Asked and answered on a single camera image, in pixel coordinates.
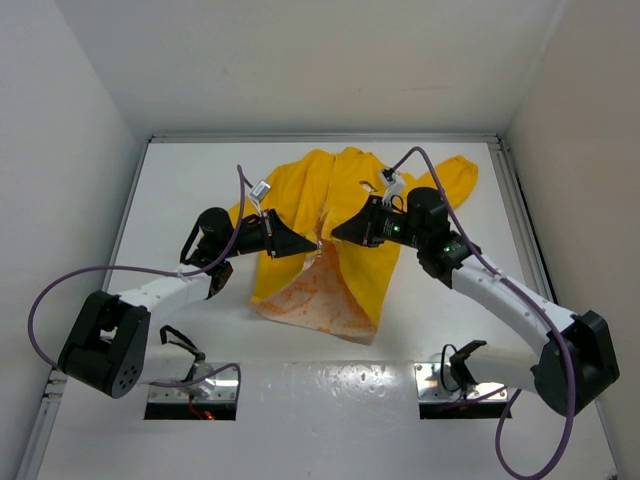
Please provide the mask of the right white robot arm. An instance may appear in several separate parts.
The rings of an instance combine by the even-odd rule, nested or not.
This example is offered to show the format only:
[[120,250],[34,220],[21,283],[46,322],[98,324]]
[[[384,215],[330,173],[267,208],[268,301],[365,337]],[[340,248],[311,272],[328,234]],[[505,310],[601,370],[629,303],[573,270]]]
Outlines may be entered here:
[[445,386],[468,391],[497,382],[535,393],[566,415],[579,413],[620,377],[606,320],[594,311],[576,314],[499,274],[476,245],[452,229],[432,188],[411,190],[403,213],[370,196],[332,235],[362,247],[391,241],[416,249],[429,276],[491,312],[531,349],[520,355],[473,340],[450,357],[441,375]]

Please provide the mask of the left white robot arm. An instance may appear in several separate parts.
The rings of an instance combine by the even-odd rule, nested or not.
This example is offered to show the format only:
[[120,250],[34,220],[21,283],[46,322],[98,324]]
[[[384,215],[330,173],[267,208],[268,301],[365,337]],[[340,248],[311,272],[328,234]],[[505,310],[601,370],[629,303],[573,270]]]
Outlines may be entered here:
[[210,208],[198,217],[181,263],[169,276],[87,297],[59,355],[59,368],[114,399],[138,383],[197,389],[217,370],[192,340],[169,325],[169,318],[219,293],[233,272],[232,257],[265,252],[289,258],[317,248],[273,209],[233,223],[226,210]]

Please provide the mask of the yellow zip-up jacket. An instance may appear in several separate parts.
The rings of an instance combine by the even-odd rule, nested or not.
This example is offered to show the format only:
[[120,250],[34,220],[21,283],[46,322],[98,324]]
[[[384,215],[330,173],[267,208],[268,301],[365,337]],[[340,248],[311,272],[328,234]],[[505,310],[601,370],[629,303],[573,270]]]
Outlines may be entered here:
[[374,154],[348,147],[312,150],[269,174],[262,208],[275,209],[286,226],[321,248],[278,259],[259,254],[250,298],[257,313],[344,338],[368,340],[377,333],[400,247],[361,247],[331,232],[370,194],[383,191],[384,167]]

